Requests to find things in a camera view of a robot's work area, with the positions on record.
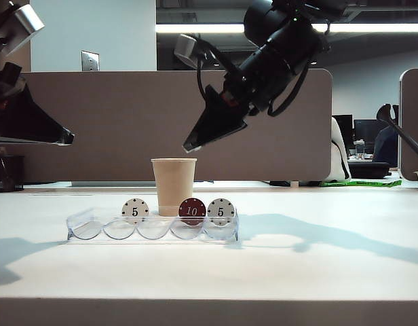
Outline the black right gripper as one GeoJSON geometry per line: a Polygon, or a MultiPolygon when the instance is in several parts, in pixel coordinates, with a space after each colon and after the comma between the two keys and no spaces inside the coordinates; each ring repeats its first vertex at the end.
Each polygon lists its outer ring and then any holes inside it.
{"type": "Polygon", "coordinates": [[[228,68],[223,83],[222,99],[216,90],[206,86],[205,109],[183,143],[187,152],[217,141],[247,127],[243,115],[256,115],[266,110],[278,115],[284,106],[273,107],[284,91],[284,65],[242,64],[228,68]]]}

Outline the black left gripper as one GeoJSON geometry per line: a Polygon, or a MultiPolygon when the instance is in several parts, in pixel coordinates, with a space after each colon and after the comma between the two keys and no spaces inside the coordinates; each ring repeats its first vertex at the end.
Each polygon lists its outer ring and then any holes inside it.
{"type": "Polygon", "coordinates": [[[74,134],[33,100],[21,71],[12,62],[0,70],[0,144],[72,144],[74,134]]]}

